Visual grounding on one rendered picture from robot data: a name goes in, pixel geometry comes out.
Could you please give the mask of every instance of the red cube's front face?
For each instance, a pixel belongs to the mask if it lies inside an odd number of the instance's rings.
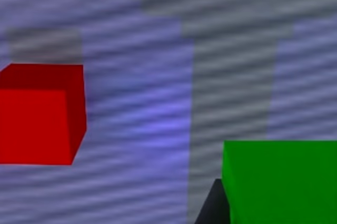
[[[0,163],[71,164],[66,92],[0,89]]]

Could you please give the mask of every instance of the red block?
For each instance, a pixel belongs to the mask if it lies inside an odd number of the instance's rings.
[[[71,165],[85,132],[82,65],[0,72],[0,163]]]

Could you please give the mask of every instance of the red cube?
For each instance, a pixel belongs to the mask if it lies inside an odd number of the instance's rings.
[[[82,65],[0,72],[0,163],[71,165],[86,132]]]

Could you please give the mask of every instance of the green cube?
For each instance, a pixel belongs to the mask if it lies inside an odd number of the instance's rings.
[[[225,141],[231,224],[336,224],[337,141]]]

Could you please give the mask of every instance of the green block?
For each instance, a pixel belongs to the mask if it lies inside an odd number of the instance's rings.
[[[336,224],[337,141],[225,141],[231,224]]]

